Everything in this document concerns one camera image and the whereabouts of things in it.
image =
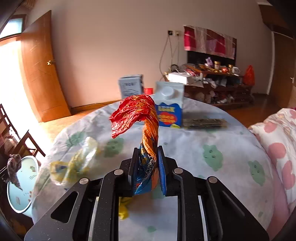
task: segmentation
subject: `white tablecloth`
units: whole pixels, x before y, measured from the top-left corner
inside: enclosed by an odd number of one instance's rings
[[[52,161],[68,162],[90,136],[104,148],[89,178],[96,179],[131,158],[139,147],[143,125],[134,124],[124,134],[111,138],[110,115],[114,103],[98,109],[65,128],[55,139],[42,164],[33,191],[33,221],[36,222],[66,191],[49,177]],[[273,214],[273,182],[270,159],[255,136],[240,122],[214,106],[184,99],[183,118],[223,118],[224,129],[188,130],[159,127],[159,142],[166,156],[194,176],[216,176],[266,229]],[[164,197],[160,187],[135,196],[128,205],[129,217],[119,222],[120,240],[175,240],[177,197]]]

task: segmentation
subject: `wooden door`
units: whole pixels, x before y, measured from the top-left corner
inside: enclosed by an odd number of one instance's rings
[[[274,75],[269,95],[281,108],[287,108],[295,74],[294,40],[274,33],[275,62]]]
[[[34,114],[42,122],[71,115],[54,64],[50,29],[51,11],[48,11],[20,36],[25,91]]]

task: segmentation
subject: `blue label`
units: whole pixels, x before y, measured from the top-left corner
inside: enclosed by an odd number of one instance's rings
[[[180,128],[182,124],[182,109],[177,103],[155,105],[159,125]]]

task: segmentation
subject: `door handle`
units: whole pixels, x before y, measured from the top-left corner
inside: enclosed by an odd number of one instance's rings
[[[53,63],[55,63],[55,61],[54,60],[50,60],[50,61],[47,62],[47,65],[52,65]]]

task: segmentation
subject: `metal screw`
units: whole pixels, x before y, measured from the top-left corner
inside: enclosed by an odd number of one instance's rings
[[[88,181],[89,181],[89,180],[88,180],[87,178],[84,177],[84,178],[82,178],[82,179],[79,180],[79,183],[83,185],[83,184],[87,184]]]
[[[174,173],[176,173],[176,174],[181,174],[182,172],[183,172],[183,169],[181,169],[181,168],[174,169]]]
[[[209,182],[210,183],[216,183],[218,180],[217,180],[217,178],[215,178],[215,177],[210,177],[209,178]]]
[[[117,169],[117,170],[114,171],[114,174],[115,175],[121,175],[121,174],[123,174],[123,170]]]

